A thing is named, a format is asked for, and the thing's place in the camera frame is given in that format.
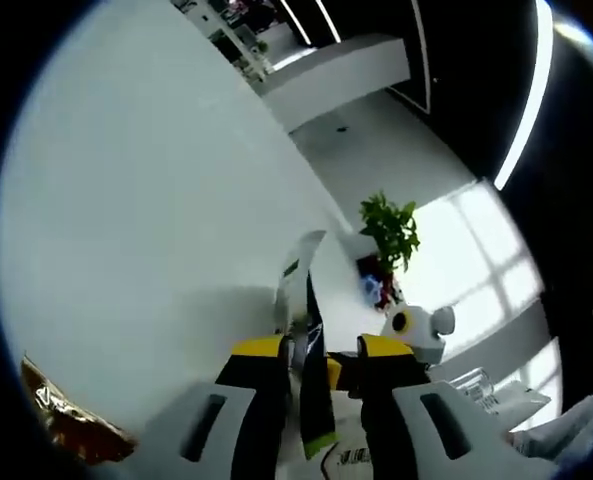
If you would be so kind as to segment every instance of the green plant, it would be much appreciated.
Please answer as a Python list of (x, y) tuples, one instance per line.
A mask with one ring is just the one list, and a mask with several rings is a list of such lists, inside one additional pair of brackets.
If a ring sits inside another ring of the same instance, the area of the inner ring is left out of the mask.
[(269, 45), (267, 45), (267, 42), (260, 40), (256, 46), (258, 47), (258, 51), (260, 53), (267, 53), (267, 51), (269, 50)]
[(416, 203), (409, 202), (403, 208), (398, 208), (380, 191), (360, 205), (363, 222), (367, 225), (361, 233), (376, 240), (381, 268), (391, 274), (402, 259), (407, 271), (409, 259), (420, 245), (413, 217)]

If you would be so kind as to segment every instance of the led light strip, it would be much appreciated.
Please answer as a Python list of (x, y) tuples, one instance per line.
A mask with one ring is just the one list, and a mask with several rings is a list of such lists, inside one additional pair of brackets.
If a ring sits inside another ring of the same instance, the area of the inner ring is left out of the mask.
[(325, 8), (325, 5), (323, 5), (323, 1), (316, 0), (316, 4), (318, 5), (318, 8), (320, 8), (320, 11), (323, 14), (323, 17), (325, 17), (325, 21), (327, 22), (327, 26), (329, 27), (329, 29), (332, 32), (334, 40), (336, 40), (336, 43), (340, 43), (340, 35), (338, 35), (338, 30), (336, 30), (336, 25), (334, 25), (334, 22), (332, 22), (332, 19), (329, 17), (329, 13), (327, 13), (327, 9)]
[(300, 32), (300, 34), (305, 39), (305, 43), (307, 45), (311, 45), (312, 44), (312, 41), (309, 39), (309, 37), (305, 33), (305, 30), (303, 29), (303, 26), (300, 24), (300, 22), (296, 18), (296, 15), (294, 15), (294, 12), (292, 12), (292, 9), (289, 7), (289, 5), (287, 5), (287, 2), (285, 0), (280, 0), (280, 3), (283, 4), (283, 7), (285, 7), (285, 10), (287, 10), (287, 13), (289, 14), (289, 16), (292, 17), (292, 20), (296, 24), (296, 28), (298, 28), (298, 31)]
[(514, 141), (512, 142), (503, 165), (500, 167), (498, 175), (494, 180), (494, 186), (502, 190), (509, 176), (514, 171), (520, 155), (527, 144), (529, 134), (534, 128), (538, 110), (543, 101), (547, 79), (549, 78), (549, 68), (552, 63), (552, 49), (554, 45), (554, 22), (552, 20), (552, 10), (545, 0), (536, 0), (536, 17), (538, 21), (538, 40), (536, 45), (536, 62), (534, 65), (534, 76), (532, 85), (529, 89), (527, 102), (523, 117), (520, 119)]
[(301, 58), (306, 57), (307, 55), (310, 55), (315, 51), (315, 48), (308, 48), (306, 50), (303, 50), (301, 52), (295, 53), (294, 55), (290, 55), (289, 57), (282, 59), (281, 61), (272, 65), (272, 67), (274, 68), (274, 71), (277, 72), (281, 68), (285, 68), (287, 65), (290, 65), (294, 63), (296, 60), (300, 60)]

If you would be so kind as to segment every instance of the white desk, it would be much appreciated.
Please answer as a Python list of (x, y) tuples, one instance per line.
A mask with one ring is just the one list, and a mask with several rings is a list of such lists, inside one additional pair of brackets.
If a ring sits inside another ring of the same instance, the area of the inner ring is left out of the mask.
[(356, 337), (380, 335), (385, 315), (363, 296), (356, 264), (333, 234), (327, 234), (311, 266), (328, 351), (356, 351)]
[(292, 132), (341, 105), (408, 79), (403, 40), (374, 34), (321, 48), (253, 88), (285, 131)]

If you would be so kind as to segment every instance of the robot eye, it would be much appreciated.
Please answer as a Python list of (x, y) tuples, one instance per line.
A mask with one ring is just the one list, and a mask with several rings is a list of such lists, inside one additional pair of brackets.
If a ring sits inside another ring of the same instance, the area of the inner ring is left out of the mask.
[(403, 312), (397, 313), (392, 319), (392, 328), (395, 332), (402, 331), (407, 325), (407, 317)]

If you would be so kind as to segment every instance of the potted plant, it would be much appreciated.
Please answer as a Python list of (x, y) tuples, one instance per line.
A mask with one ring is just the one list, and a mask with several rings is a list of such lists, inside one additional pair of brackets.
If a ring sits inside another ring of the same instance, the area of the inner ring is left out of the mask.
[(263, 55), (269, 51), (269, 45), (264, 40), (259, 40), (256, 46), (258, 47), (258, 51)]
[(399, 208), (382, 191), (361, 202), (360, 213), (366, 226), (360, 233), (372, 237), (378, 251), (356, 263), (361, 277), (372, 276), (382, 283), (378, 308), (384, 308), (390, 297), (400, 300), (394, 289), (394, 270), (402, 262), (407, 271), (412, 254), (420, 245), (413, 216), (415, 208), (415, 202)]

